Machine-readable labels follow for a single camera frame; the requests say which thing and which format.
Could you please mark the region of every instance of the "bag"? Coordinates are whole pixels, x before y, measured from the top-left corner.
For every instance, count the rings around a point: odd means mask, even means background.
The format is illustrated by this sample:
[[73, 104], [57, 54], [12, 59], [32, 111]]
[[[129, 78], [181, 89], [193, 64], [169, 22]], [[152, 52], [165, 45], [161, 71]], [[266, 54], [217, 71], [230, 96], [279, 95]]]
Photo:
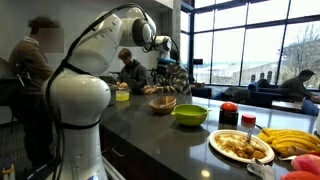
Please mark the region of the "bag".
[[240, 87], [229, 87], [223, 92], [223, 100], [245, 104], [249, 99], [249, 90]]
[[0, 58], [0, 106], [10, 105], [20, 86], [20, 81], [10, 70], [9, 63]]

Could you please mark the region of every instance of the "bowl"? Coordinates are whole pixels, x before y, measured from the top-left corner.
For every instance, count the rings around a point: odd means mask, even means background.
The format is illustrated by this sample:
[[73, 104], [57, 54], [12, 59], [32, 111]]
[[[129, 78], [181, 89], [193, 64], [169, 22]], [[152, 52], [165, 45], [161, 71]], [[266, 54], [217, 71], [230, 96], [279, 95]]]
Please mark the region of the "bowl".
[[202, 106], [181, 104], [174, 108], [171, 115], [175, 116], [180, 124], [199, 126], [207, 119], [208, 112], [209, 110]]
[[148, 105], [156, 114], [168, 114], [176, 105], [176, 98], [173, 96], [160, 97], [150, 101]]
[[128, 91], [116, 91], [116, 100], [117, 101], [127, 101], [129, 99]]

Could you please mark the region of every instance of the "sky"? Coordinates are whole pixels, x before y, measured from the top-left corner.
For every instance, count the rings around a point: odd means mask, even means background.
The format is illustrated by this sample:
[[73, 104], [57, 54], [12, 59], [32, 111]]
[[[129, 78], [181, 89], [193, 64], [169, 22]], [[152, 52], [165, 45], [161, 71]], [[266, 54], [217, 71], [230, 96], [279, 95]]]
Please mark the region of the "sky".
[[[217, 3], [228, 0], [217, 0]], [[212, 5], [208, 0], [196, 0], [196, 8]], [[288, 0], [270, 0], [250, 4], [248, 24], [285, 19]], [[289, 18], [320, 14], [320, 0], [292, 0]], [[221, 10], [216, 12], [215, 28], [225, 28], [245, 23], [246, 6]], [[195, 31], [213, 29], [213, 12], [195, 16]], [[182, 13], [182, 30], [186, 30], [188, 15]], [[308, 23], [288, 25], [284, 46], [297, 42], [298, 36], [304, 33]], [[320, 21], [313, 22], [314, 30], [320, 32]], [[283, 38], [284, 25], [258, 29], [246, 32], [244, 63], [274, 62], [279, 60], [279, 49]], [[215, 63], [240, 63], [244, 39], [244, 29], [234, 29], [195, 35], [194, 58], [203, 58], [204, 62], [211, 61], [212, 38], [214, 38], [213, 56]], [[187, 35], [181, 34], [181, 58], [187, 57]]]

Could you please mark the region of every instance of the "tree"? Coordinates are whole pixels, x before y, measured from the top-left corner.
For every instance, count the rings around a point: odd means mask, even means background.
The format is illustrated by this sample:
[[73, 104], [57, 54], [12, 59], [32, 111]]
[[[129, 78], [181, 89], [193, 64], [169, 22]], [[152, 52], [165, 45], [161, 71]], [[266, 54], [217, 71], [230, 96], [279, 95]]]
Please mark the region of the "tree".
[[[310, 69], [320, 72], [320, 31], [314, 24], [307, 24], [296, 37], [296, 41], [283, 48], [281, 80], [282, 82], [297, 76], [300, 71]], [[306, 82], [309, 87], [318, 87], [318, 76]]]

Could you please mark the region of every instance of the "green bowl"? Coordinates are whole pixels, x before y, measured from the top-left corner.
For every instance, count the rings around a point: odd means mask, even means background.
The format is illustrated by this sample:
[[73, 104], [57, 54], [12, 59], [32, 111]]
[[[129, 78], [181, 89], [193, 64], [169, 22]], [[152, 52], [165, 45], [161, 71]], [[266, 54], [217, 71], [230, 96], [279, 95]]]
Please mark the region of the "green bowl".
[[176, 120], [186, 126], [199, 126], [208, 116], [209, 110], [202, 106], [192, 104], [181, 104], [174, 108], [171, 115], [176, 117]]

